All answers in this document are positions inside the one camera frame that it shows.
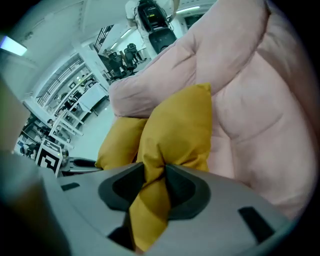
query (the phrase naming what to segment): pink comforter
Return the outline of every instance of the pink comforter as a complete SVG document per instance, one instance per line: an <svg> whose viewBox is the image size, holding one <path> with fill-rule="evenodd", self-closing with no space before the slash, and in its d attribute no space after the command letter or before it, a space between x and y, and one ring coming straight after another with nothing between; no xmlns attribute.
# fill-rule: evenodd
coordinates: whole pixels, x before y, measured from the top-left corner
<svg viewBox="0 0 320 256"><path fill-rule="evenodd" d="M116 116L147 118L173 93L208 82L210 172L297 216L317 177L319 92L284 15L263 0L219 0L144 70L113 83L110 101Z"/></svg>

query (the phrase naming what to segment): table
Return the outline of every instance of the table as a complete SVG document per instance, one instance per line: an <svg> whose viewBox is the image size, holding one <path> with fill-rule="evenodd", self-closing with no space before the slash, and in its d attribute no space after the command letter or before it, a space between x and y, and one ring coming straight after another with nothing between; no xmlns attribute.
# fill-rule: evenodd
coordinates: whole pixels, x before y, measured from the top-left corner
<svg viewBox="0 0 320 256"><path fill-rule="evenodd" d="M78 82L72 89L71 91L68 92L68 94L61 99L61 102L59 103L59 105L55 108L53 113L57 113L59 111L59 109L62 107L63 104L65 104L65 102L68 100L69 96L86 80L88 79L90 76L92 76L93 73L90 72L88 75L86 75L84 78L81 79L80 82Z"/></svg>
<svg viewBox="0 0 320 256"><path fill-rule="evenodd" d="M54 121L51 131L49 133L49 136L51 136L52 138L56 139L58 142L60 142L61 144L73 149L74 146L71 145L70 143L68 143L67 141L63 140L62 138L58 137L57 135L54 134L54 132L56 131L58 126L61 126L61 128L67 130L69 133L76 135L79 134L81 136L83 136L84 134L79 131L78 129L76 129L75 127L73 127L70 123L68 123L64 118L66 116L72 116L73 118L77 119L78 121L80 121L82 124L83 122L81 120L79 120L76 116L74 116L68 109L65 109L62 114Z"/></svg>
<svg viewBox="0 0 320 256"><path fill-rule="evenodd" d="M70 108L71 111L76 107L77 104L82 108L83 111L91 113L92 107L97 104L104 96L108 96L107 92L97 82L91 88L89 88L73 106Z"/></svg>

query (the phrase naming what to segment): black slot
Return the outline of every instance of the black slot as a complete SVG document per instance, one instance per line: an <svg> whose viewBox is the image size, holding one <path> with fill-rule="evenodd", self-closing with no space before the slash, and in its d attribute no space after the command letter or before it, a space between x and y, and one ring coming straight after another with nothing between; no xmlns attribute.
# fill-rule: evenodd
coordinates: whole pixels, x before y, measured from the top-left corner
<svg viewBox="0 0 320 256"><path fill-rule="evenodd" d="M72 190L72 189L75 189L77 187L80 187L80 185L78 183L75 183L75 182L61 186L63 191Z"/></svg>
<svg viewBox="0 0 320 256"><path fill-rule="evenodd" d="M125 171L104 180L98 193L112 210L128 211L145 182L143 163L136 163Z"/></svg>
<svg viewBox="0 0 320 256"><path fill-rule="evenodd" d="M259 244L275 233L255 208L243 207L238 212Z"/></svg>
<svg viewBox="0 0 320 256"><path fill-rule="evenodd" d="M164 172L172 207L168 219L187 220L201 213L211 197L208 184L178 165L167 164Z"/></svg>
<svg viewBox="0 0 320 256"><path fill-rule="evenodd" d="M96 167L96 161L89 159L75 159L73 160L73 164L79 167Z"/></svg>

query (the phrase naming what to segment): ceiling light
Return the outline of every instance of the ceiling light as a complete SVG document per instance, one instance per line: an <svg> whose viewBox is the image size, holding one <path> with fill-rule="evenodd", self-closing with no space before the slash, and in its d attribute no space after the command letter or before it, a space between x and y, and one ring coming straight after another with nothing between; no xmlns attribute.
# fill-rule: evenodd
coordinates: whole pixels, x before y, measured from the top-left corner
<svg viewBox="0 0 320 256"><path fill-rule="evenodd" d="M131 28L127 30L120 38L124 38L129 32L131 31Z"/></svg>
<svg viewBox="0 0 320 256"><path fill-rule="evenodd" d="M176 13L179 14L179 13L182 13L182 12L191 11L191 10L195 10L195 9L199 9L199 8L200 8L200 6L190 7L190 8L187 8L187 9L178 10Z"/></svg>
<svg viewBox="0 0 320 256"><path fill-rule="evenodd" d="M0 43L0 48L16 55L22 56L27 51L27 48L22 46L20 43L12 40L10 37L5 36Z"/></svg>
<svg viewBox="0 0 320 256"><path fill-rule="evenodd" d="M115 42L115 43L111 46L111 48L110 48L110 49L112 49L113 47L115 47L115 46L116 46L116 44L117 44L117 42Z"/></svg>

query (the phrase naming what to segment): yellow fabric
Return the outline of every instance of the yellow fabric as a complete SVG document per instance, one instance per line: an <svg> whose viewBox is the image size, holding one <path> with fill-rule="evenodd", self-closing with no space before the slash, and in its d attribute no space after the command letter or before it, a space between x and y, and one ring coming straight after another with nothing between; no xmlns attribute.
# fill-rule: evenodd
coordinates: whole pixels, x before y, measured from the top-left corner
<svg viewBox="0 0 320 256"><path fill-rule="evenodd" d="M119 117L105 137L95 166L104 170L131 164L148 119Z"/></svg>
<svg viewBox="0 0 320 256"><path fill-rule="evenodd" d="M143 251L166 229L171 208L165 164L208 171L212 133L209 84L189 86L163 101L152 112L142 132L137 162L144 163L145 184L130 206L135 244Z"/></svg>

